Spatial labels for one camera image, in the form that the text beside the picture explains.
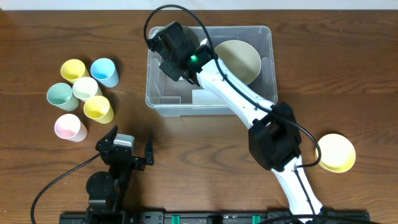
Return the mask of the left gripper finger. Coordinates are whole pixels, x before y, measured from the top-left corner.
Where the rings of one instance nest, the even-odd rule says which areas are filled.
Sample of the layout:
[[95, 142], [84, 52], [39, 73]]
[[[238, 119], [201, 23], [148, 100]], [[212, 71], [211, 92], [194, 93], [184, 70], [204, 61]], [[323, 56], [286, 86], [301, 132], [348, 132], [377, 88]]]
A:
[[116, 138], [118, 126], [115, 125], [107, 134], [105, 134], [97, 143], [96, 148], [110, 148]]
[[154, 165], [153, 138], [154, 138], [153, 133], [150, 133], [149, 140], [148, 140], [145, 150], [144, 150], [146, 165], [149, 165], [149, 166]]

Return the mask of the beige large bowl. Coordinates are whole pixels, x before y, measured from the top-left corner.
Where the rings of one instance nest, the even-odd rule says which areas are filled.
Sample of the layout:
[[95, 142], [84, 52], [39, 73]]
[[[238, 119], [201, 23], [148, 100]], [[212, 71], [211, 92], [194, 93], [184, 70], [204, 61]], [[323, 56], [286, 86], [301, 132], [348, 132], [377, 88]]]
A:
[[215, 47], [226, 67], [243, 83], [249, 85], [260, 74], [261, 58], [257, 50], [241, 40], [227, 40]]

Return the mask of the yellow small bowl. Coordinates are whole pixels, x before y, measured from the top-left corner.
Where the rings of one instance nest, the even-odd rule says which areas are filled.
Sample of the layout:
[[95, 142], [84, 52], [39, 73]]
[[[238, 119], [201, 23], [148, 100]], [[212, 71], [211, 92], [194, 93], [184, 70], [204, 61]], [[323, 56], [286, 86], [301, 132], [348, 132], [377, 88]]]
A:
[[321, 159], [318, 163], [323, 169], [335, 173], [349, 171], [356, 161], [356, 151], [349, 139], [341, 134], [326, 134], [320, 138]]

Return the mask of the light grey small bowl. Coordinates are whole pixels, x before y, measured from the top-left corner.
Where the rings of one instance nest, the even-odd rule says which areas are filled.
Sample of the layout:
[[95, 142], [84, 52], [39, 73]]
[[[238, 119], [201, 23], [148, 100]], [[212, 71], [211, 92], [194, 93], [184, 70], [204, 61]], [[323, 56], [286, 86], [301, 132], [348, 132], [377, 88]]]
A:
[[194, 46], [197, 48], [200, 46], [200, 41], [196, 33], [189, 28], [188, 26], [182, 26], [183, 33], [185, 34], [185, 37], [189, 40], [191, 40], [194, 44]]

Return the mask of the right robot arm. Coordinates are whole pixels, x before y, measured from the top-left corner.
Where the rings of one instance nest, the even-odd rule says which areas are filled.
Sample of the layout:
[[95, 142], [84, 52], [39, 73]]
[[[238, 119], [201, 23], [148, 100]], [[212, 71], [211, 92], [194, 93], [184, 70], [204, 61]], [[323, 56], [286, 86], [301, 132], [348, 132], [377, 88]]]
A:
[[149, 50], [163, 59], [160, 69], [172, 80], [183, 78], [220, 98], [248, 129], [249, 152], [256, 162], [279, 181], [292, 214], [303, 223], [321, 213], [306, 178], [302, 162], [300, 133], [292, 108], [259, 96], [235, 76], [217, 56], [213, 44], [198, 45], [178, 22], [146, 37]]

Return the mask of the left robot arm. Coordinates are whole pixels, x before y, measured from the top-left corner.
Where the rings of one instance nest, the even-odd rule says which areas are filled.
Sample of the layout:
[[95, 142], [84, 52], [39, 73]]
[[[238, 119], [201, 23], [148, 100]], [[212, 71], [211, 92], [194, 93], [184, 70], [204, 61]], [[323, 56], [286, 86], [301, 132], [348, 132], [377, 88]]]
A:
[[117, 126], [96, 143], [95, 149], [109, 170], [94, 173], [86, 183], [88, 223], [104, 219], [119, 219], [121, 223], [126, 223], [129, 219], [122, 210], [124, 196], [131, 173], [134, 170], [143, 171], [146, 165], [154, 164], [153, 134], [149, 134], [144, 157], [133, 155], [134, 137], [119, 134]]

